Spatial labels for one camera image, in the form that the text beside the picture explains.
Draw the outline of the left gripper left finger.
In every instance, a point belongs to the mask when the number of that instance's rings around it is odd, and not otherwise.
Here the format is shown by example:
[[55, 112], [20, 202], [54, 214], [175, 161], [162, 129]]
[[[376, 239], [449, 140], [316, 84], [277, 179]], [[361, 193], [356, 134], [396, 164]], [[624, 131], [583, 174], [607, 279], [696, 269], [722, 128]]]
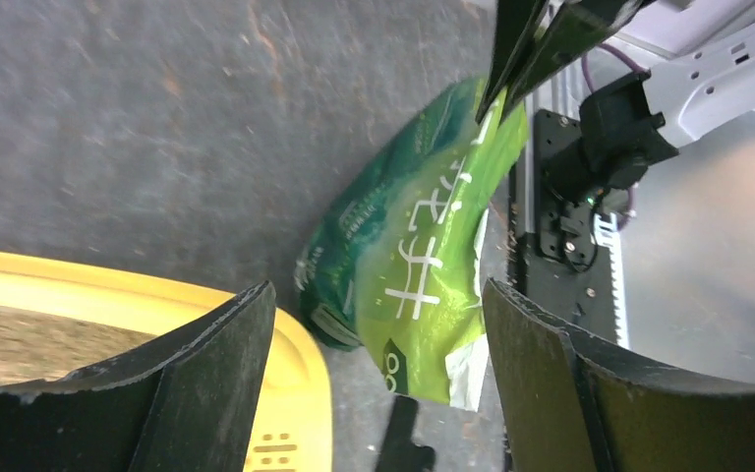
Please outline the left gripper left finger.
[[239, 471], [272, 340], [275, 290], [54, 381], [0, 386], [0, 471]]

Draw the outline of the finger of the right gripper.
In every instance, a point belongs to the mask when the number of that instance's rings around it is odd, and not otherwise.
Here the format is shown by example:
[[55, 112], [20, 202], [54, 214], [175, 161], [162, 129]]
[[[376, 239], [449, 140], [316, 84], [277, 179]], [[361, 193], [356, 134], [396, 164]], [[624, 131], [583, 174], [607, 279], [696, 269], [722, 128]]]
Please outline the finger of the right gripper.
[[477, 107], [476, 121], [484, 120], [503, 89], [517, 81], [519, 69], [530, 58], [535, 37], [546, 15], [549, 1], [499, 0], [495, 2], [495, 28], [491, 67]]
[[541, 23], [533, 52], [517, 81], [504, 88], [501, 117], [506, 118], [530, 92], [575, 59], [616, 34], [643, 8], [643, 1], [564, 1], [548, 25]]

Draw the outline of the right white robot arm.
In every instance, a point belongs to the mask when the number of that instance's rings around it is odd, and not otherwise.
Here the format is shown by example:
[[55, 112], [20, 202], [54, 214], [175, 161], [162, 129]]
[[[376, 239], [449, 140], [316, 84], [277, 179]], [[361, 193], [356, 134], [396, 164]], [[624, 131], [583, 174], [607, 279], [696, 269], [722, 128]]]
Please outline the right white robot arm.
[[[566, 1], [549, 23], [545, 1], [496, 5], [491, 71], [479, 109], [511, 110], [552, 76], [627, 25], [641, 1]], [[722, 124], [755, 109], [755, 23], [686, 55], [629, 73], [588, 95], [580, 137], [542, 166], [545, 187], [578, 202], [626, 189]]]

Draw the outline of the green litter bag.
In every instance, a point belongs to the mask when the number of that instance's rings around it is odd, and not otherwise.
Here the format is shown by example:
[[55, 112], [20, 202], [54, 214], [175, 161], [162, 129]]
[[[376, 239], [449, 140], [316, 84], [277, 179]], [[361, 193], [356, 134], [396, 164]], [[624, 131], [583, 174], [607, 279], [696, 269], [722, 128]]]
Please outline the green litter bag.
[[324, 344], [364, 348], [387, 390], [477, 411], [490, 349], [481, 260], [489, 203], [527, 141], [523, 106], [477, 110], [446, 87], [332, 202], [296, 262], [299, 313]]

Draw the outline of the yellow litter box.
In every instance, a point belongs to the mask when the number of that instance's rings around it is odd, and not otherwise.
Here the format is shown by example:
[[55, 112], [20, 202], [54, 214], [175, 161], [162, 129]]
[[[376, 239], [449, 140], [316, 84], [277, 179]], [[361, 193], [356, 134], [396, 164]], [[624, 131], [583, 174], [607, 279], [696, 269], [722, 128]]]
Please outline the yellow litter box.
[[[225, 291], [93, 265], [0, 252], [0, 384], [56, 380], [185, 325]], [[275, 313], [248, 471], [328, 471], [328, 369], [307, 330]]]

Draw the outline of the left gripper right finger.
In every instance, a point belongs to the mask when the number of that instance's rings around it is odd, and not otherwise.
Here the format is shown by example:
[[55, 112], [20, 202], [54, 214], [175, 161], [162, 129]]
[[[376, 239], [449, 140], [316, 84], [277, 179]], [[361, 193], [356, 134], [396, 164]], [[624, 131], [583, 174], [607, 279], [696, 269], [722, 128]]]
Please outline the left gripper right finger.
[[494, 376], [519, 471], [755, 471], [755, 384], [634, 353], [491, 279]]

